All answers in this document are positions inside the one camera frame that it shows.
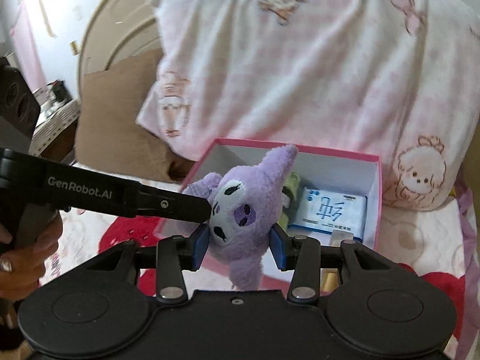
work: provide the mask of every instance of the pillow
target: pillow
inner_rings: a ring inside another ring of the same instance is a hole
[[[178,154],[215,137],[364,152],[385,203],[447,198],[480,112],[480,21],[460,0],[152,4],[165,58],[138,121]]]
[[[160,49],[85,75],[75,150],[94,169],[156,181],[179,181],[193,165],[135,124],[152,83]]]

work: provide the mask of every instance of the headboard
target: headboard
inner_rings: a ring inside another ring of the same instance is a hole
[[[83,37],[78,63],[78,93],[83,76],[113,63],[159,48],[160,39],[147,0],[102,0]]]

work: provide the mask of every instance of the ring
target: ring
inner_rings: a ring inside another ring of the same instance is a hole
[[[0,271],[11,274],[12,270],[10,261],[4,259],[0,262]]]

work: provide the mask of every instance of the nightstand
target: nightstand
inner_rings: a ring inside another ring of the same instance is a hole
[[[71,164],[75,159],[75,132],[80,101],[71,100],[35,129],[28,154]]]

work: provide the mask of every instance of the purple plush toy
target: purple plush toy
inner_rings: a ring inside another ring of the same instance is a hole
[[[183,191],[212,205],[210,252],[230,265],[230,280],[239,290],[258,289],[269,231],[280,218],[282,186],[297,153],[294,145],[277,147],[258,165],[236,166],[223,177],[210,173]]]

